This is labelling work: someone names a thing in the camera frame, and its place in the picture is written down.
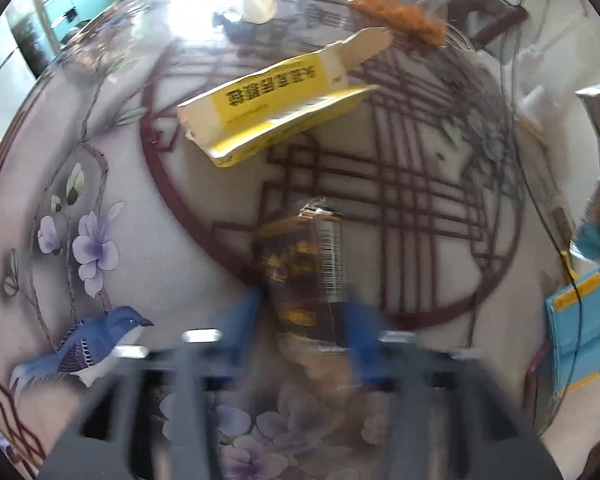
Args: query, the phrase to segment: bird painting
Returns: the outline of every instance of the bird painting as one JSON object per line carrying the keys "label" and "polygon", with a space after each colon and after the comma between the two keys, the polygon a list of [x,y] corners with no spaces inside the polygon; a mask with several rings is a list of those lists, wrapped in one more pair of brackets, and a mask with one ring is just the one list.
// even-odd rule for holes
{"label": "bird painting", "polygon": [[11,373],[10,389],[17,400],[25,386],[40,381],[77,376],[85,386],[102,377],[115,361],[117,345],[135,343],[144,327],[154,324],[130,306],[119,306],[108,316],[89,317],[72,326],[56,352],[17,365]]}

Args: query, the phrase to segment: yellow label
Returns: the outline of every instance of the yellow label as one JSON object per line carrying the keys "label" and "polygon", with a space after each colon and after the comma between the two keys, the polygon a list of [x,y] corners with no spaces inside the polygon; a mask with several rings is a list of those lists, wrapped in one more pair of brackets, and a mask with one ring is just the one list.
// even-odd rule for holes
{"label": "yellow label", "polygon": [[212,99],[222,127],[232,134],[330,89],[320,55],[314,52],[233,81]]}
{"label": "yellow label", "polygon": [[300,308],[285,310],[280,313],[280,317],[294,325],[315,326],[315,312],[309,312],[308,310],[301,310]]}
{"label": "yellow label", "polygon": [[223,139],[205,151],[216,166],[233,166],[272,144],[349,112],[375,88],[373,85],[352,86],[332,92],[279,118],[264,120]]}
{"label": "yellow label", "polygon": [[[578,283],[576,287],[578,288],[580,297],[584,298],[587,294],[592,293],[594,290],[600,287],[600,272],[596,272],[595,274],[589,276],[583,282]],[[563,292],[560,296],[554,299],[554,310],[556,312],[560,312],[577,301],[578,297],[576,296],[576,291],[573,290],[573,287],[571,287],[569,290]]]}

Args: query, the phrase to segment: branch painting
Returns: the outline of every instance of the branch painting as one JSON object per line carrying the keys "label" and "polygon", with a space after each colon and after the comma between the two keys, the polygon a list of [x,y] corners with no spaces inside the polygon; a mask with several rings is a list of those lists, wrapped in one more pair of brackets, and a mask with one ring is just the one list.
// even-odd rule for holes
{"label": "branch painting", "polygon": [[[106,273],[115,269],[120,258],[118,246],[110,236],[111,225],[125,206],[124,202],[118,201],[106,213],[101,212],[109,164],[104,153],[93,146],[89,134],[89,120],[100,92],[109,76],[123,65],[121,57],[104,63],[106,51],[103,49],[95,63],[99,79],[80,125],[79,138],[51,172],[42,199],[35,209],[28,251],[18,254],[16,249],[11,249],[8,255],[9,264],[2,280],[2,290],[10,298],[22,297],[33,309],[40,330],[52,348],[52,353],[21,362],[13,369],[10,387],[14,389],[16,399],[28,384],[62,378],[67,374],[78,376],[85,385],[90,386],[95,378],[106,372],[105,364],[110,361],[109,356],[115,345],[133,343],[144,327],[153,325],[130,306],[112,308],[105,287]],[[120,103],[106,131],[135,123],[145,115],[145,108],[121,111],[135,94]],[[66,180],[60,182],[62,170],[80,152],[95,161],[97,173],[86,174],[83,165],[76,162]],[[94,193],[85,191],[91,186],[97,186],[97,192],[94,192],[93,204],[89,205],[85,197],[93,197]],[[86,214],[80,214],[85,210],[88,211]],[[59,343],[45,322],[36,292],[33,270],[38,250],[45,258],[56,258],[58,269],[61,269],[66,281],[71,328]],[[23,277],[21,263],[28,279]],[[102,308],[99,314],[84,320],[77,319],[76,314],[80,286]]]}

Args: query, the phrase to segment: red lattice border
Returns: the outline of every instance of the red lattice border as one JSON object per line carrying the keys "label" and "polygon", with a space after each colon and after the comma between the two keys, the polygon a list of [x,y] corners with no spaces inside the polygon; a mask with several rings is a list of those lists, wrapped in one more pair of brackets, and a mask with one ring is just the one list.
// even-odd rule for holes
{"label": "red lattice border", "polygon": [[[338,2],[327,0],[305,0],[304,2],[323,2],[342,6],[342,4]],[[377,23],[373,21],[370,22],[368,17],[360,16],[358,14],[343,16],[335,14],[334,12],[317,9],[317,7],[314,6],[307,7],[307,10],[309,12],[309,18],[314,20],[314,22],[325,23],[328,26],[344,27],[349,32],[360,30],[360,28],[367,26],[377,25]],[[267,41],[265,34],[263,34],[263,37],[263,39],[258,40],[260,41],[258,43],[259,48],[272,47],[274,45],[273,40],[270,38]],[[271,148],[269,150],[269,155],[267,156],[267,163],[281,166],[284,170],[284,175],[280,182],[270,182],[268,180],[263,182],[260,204],[257,206],[258,220],[256,223],[246,225],[232,221],[214,221],[209,229],[198,217],[197,212],[190,208],[186,200],[179,194],[178,189],[171,179],[168,167],[165,165],[165,161],[162,158],[164,154],[171,153],[176,146],[178,138],[184,136],[181,126],[176,124],[173,133],[169,134],[162,131],[160,128],[154,127],[154,121],[165,118],[176,118],[174,108],[178,103],[184,102],[237,77],[238,74],[228,71],[227,67],[229,65],[221,61],[224,54],[233,52],[235,49],[235,46],[231,48],[224,46],[197,46],[196,54],[198,54],[198,56],[194,56],[189,52],[192,50],[189,44],[177,40],[173,41],[170,46],[164,49],[161,56],[158,58],[153,71],[147,78],[148,83],[142,90],[141,106],[149,110],[149,112],[140,120],[140,137],[144,159],[164,203],[171,210],[180,225],[187,231],[196,244],[202,248],[202,250],[244,283],[257,283],[258,273],[256,267],[252,262],[244,258],[243,254],[238,253],[234,248],[225,243],[225,241],[222,240],[222,237],[218,237],[217,232],[219,230],[229,230],[245,234],[252,233],[254,229],[262,224],[266,203],[266,199],[264,198],[266,192],[275,188],[282,192],[282,209],[284,209],[285,200],[289,197],[291,192],[298,192],[305,197],[325,196],[343,202],[348,201],[353,203],[360,202],[371,204],[379,209],[379,220],[364,218],[363,216],[352,212],[347,212],[346,218],[349,221],[373,225],[379,229],[381,237],[379,244],[381,270],[378,305],[381,310],[387,312],[388,318],[396,328],[402,330],[420,330],[449,322],[476,308],[478,304],[485,300],[485,298],[496,289],[513,262],[522,233],[523,198],[518,197],[514,192],[515,189],[522,186],[522,181],[517,178],[515,182],[511,182],[507,177],[507,174],[505,174],[502,186],[503,188],[506,188],[508,185],[510,189],[503,189],[503,195],[508,196],[514,202],[514,236],[506,254],[493,253],[489,256],[487,253],[482,252],[480,247],[477,246],[478,242],[486,242],[490,236],[490,234],[484,234],[482,232],[485,229],[488,230],[486,213],[484,211],[484,198],[478,198],[476,194],[468,192],[465,188],[458,185],[458,183],[432,177],[427,173],[427,170],[424,167],[421,170],[415,170],[413,163],[409,163],[406,166],[399,164],[395,156],[395,145],[392,152],[394,153],[393,160],[381,160],[381,134],[379,132],[379,123],[377,121],[376,130],[372,134],[376,144],[377,154],[375,156],[371,155],[370,157],[361,158],[360,156],[352,155],[350,153],[325,151],[319,145],[314,148],[292,145],[286,156],[282,155],[282,158],[277,158],[274,154],[275,149]],[[385,129],[390,131],[389,138],[392,142],[397,142],[395,139],[406,139],[406,137],[412,135],[415,139],[414,149],[417,147],[417,149],[420,150],[417,156],[422,160],[424,154],[422,153],[422,141],[420,140],[420,137],[422,136],[422,133],[420,132],[421,124],[427,124],[438,131],[442,129],[442,123],[439,122],[440,118],[432,114],[428,107],[453,109],[450,105],[450,101],[455,98],[455,95],[452,88],[443,88],[401,69],[397,57],[398,51],[403,54],[410,52],[408,42],[401,34],[396,35],[394,48],[388,49],[384,57],[379,56],[377,59],[374,58],[368,60],[359,68],[353,70],[350,75],[365,83],[379,85],[380,88],[378,91],[368,99],[374,114],[391,114],[399,112],[403,118],[409,120],[410,126],[408,127],[404,124],[402,124],[402,127],[395,126],[392,121],[389,120],[388,126]],[[203,56],[200,56],[201,54],[214,54],[216,58],[213,62],[209,62],[208,60],[203,59]],[[247,52],[243,52],[242,54],[243,57],[241,57],[238,62],[232,62],[232,68],[239,68],[243,70],[244,73],[255,72],[256,70],[262,69],[262,65],[264,64],[262,60],[258,60],[260,64],[250,64],[246,59]],[[154,109],[155,96],[159,92],[158,81],[162,78],[181,76],[205,76],[206,81],[200,86],[196,86],[195,89],[189,91],[187,94],[179,96],[170,104],[166,106],[161,104],[160,107]],[[294,150],[309,151],[312,154],[313,162],[300,164],[297,163],[297,161],[294,162]],[[331,157],[347,160],[348,162],[359,162],[375,168],[375,171],[351,171],[350,169],[342,170],[341,168],[339,169],[339,167],[335,169],[329,168],[325,166],[325,156],[327,158]],[[506,164],[511,166],[515,165],[512,155],[509,155],[506,158]],[[294,187],[294,184],[291,182],[291,174],[293,173],[292,170],[298,169],[309,171],[312,175],[313,181],[309,186]],[[393,170],[392,176],[384,176],[386,170]],[[355,196],[350,192],[342,192],[341,190],[321,187],[321,184],[318,182],[320,180],[318,176],[322,173],[338,174],[347,178],[358,178],[366,180],[367,182],[376,182],[379,187],[379,197],[369,199],[368,197]],[[410,179],[408,182],[403,178],[405,175]],[[419,188],[416,185],[416,181],[424,181],[423,187]],[[456,195],[441,194],[439,191],[435,191],[432,188],[433,184],[442,185],[449,189],[452,188]],[[410,192],[413,196],[414,203],[416,203],[417,197],[425,196],[427,197],[426,205],[421,210],[415,208],[410,211],[406,205],[399,203],[400,199],[397,199],[396,203],[391,203],[385,196],[386,191],[390,189],[398,190],[395,193],[397,197],[400,197],[403,191]],[[436,211],[432,204],[433,196],[451,200],[464,206],[466,217],[450,216],[441,213],[440,211]],[[391,223],[388,220],[386,212],[389,209],[398,212],[398,220],[394,223]],[[409,215],[412,217],[411,225],[409,225],[409,221],[407,220]],[[420,218],[426,219],[428,223],[420,224]],[[436,229],[434,227],[435,219],[466,224],[467,232],[452,232],[450,230],[445,231]],[[405,232],[410,231],[415,234],[414,253],[418,262],[416,265],[417,279],[414,287],[416,301],[413,305],[414,308],[410,311],[405,309],[407,306],[404,281],[400,284],[399,305],[397,308],[396,305],[389,306],[388,287],[386,284],[388,282],[387,235],[390,228],[397,228],[399,231],[401,276],[404,275],[405,269]],[[424,234],[426,238],[424,238],[423,241],[420,241],[418,238],[419,234]],[[453,237],[467,240],[474,261],[483,273],[489,270],[487,264],[488,259],[493,259],[495,262],[495,265],[491,267],[492,272],[490,272],[488,276],[485,276],[476,290],[463,298],[444,304],[443,306],[440,306],[436,299],[436,291],[440,276],[438,276],[436,272],[434,237]],[[426,282],[427,280],[421,280],[420,278],[420,253],[425,252],[427,246],[430,248],[431,260],[429,271],[430,279],[428,280],[428,284],[425,284],[421,282]],[[423,296],[422,290],[426,285],[428,285],[427,288],[430,290],[431,297],[431,308],[427,310],[420,308],[419,305],[420,298]]]}
{"label": "red lattice border", "polygon": [[[23,104],[20,105],[13,121],[4,135],[0,144],[0,173],[4,165],[4,161],[9,153],[16,135],[20,131],[20,127],[24,122],[27,111],[35,104],[38,98],[43,94],[50,78],[40,80],[34,91],[29,94]],[[42,462],[46,458],[45,450],[42,447],[40,439],[20,420],[18,410],[11,392],[0,384],[0,413],[2,415],[3,424],[0,424],[0,430],[10,443],[34,466],[40,468]]]}

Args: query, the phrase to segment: table surface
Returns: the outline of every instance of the table surface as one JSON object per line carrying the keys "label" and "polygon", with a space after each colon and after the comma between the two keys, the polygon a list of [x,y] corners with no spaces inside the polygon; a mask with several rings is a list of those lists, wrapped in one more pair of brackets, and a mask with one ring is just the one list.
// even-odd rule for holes
{"label": "table surface", "polygon": [[[210,326],[255,279],[251,232],[281,208],[333,200],[352,288],[401,328],[467,312],[516,253],[522,181],[499,89],[449,47],[428,52],[397,34],[350,74],[379,85],[352,113],[216,168],[184,137],[175,105],[377,25],[341,0],[278,0],[269,23],[232,32],[213,26],[216,8],[120,0],[46,70],[4,138],[0,429],[34,463],[86,391],[64,356],[85,359],[86,346],[91,364],[105,362],[111,345],[93,342],[106,339],[105,313],[151,320],[138,339],[151,349]],[[55,353],[78,320],[89,322]],[[259,345],[239,391],[211,400],[227,460],[262,456],[265,480],[370,478],[386,400],[317,400],[271,337]],[[169,392],[154,393],[155,431],[168,434]],[[275,437],[291,439],[286,452],[270,446]]]}

